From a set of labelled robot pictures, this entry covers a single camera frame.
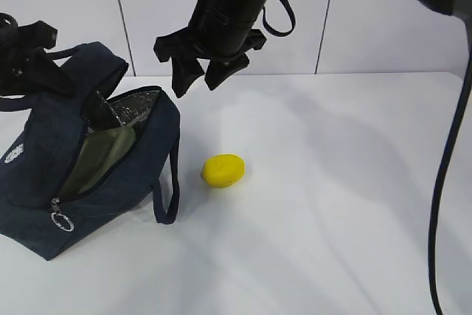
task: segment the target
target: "navy blue bag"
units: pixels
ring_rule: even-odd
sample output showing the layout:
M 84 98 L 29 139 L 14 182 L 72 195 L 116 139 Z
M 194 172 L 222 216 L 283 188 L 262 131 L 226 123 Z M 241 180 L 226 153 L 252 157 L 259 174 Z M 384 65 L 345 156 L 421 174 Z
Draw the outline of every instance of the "navy blue bag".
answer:
M 31 108 L 23 133 L 0 161 L 0 233 L 46 260 L 134 208 L 151 192 L 156 220 L 171 224 L 180 197 L 180 113 L 170 98 L 158 86 L 151 86 L 107 102 L 127 63 L 100 43 L 84 44 L 64 54 L 72 55 L 61 68 L 77 86 L 73 99 L 47 92 L 0 98 L 0 111 Z M 87 112 L 92 105 L 94 109 Z M 132 127 L 136 138 L 92 187 L 61 195 L 82 156 L 84 142 L 94 133 L 92 123 L 109 124 L 100 116 L 100 107 L 105 105 L 122 125 Z M 173 196 L 166 211 L 159 177 L 168 156 Z

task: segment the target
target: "white wall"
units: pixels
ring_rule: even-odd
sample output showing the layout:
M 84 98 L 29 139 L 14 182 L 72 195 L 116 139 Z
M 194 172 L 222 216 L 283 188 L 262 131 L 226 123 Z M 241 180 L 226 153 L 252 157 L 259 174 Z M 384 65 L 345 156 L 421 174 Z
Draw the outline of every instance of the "white wall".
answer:
M 415 0 L 331 0 L 318 73 L 451 72 L 468 59 L 464 24 Z
M 58 29 L 56 49 L 101 41 L 129 61 L 117 0 L 0 0 L 20 25 L 45 21 Z
M 250 51 L 249 74 L 313 74 L 318 56 L 327 0 L 290 0 L 297 16 L 296 31 L 288 38 L 268 36 L 263 51 Z M 169 75 L 170 64 L 159 63 L 153 53 L 158 35 L 185 27 L 196 0 L 122 0 L 138 75 Z M 277 0 L 268 3 L 268 20 L 287 30 L 290 21 Z M 262 29 L 259 21 L 256 28 Z

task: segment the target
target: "green object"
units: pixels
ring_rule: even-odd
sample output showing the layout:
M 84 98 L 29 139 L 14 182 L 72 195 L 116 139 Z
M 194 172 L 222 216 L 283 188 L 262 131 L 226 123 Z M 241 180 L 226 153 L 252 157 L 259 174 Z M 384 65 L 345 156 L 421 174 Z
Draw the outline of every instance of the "green object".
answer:
M 132 127 L 94 132 L 86 137 L 79 159 L 60 195 L 82 193 L 92 188 L 136 141 Z

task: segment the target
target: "white table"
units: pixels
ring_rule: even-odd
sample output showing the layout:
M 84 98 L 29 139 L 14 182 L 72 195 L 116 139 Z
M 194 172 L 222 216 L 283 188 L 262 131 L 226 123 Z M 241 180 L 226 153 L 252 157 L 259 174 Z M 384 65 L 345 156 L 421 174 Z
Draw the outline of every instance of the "white table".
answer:
M 125 78 L 119 91 L 170 80 Z M 151 200 L 47 263 L 0 237 L 0 314 L 433 314 L 431 192 L 461 81 L 448 74 L 200 80 L 182 113 L 178 223 Z M 0 148 L 25 113 L 0 115 Z M 445 187 L 438 240 L 447 314 L 472 313 L 472 116 Z M 227 190 L 204 160 L 236 153 Z M 169 170 L 164 172 L 168 179 Z

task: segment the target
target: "white logo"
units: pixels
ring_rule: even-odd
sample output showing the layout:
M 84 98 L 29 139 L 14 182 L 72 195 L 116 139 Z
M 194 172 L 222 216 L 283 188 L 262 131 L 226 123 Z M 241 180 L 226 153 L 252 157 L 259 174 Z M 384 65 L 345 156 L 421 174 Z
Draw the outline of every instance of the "white logo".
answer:
M 20 144 L 18 147 L 13 149 L 10 154 L 5 158 L 5 164 L 11 163 L 13 160 L 18 158 L 23 153 L 23 144 Z

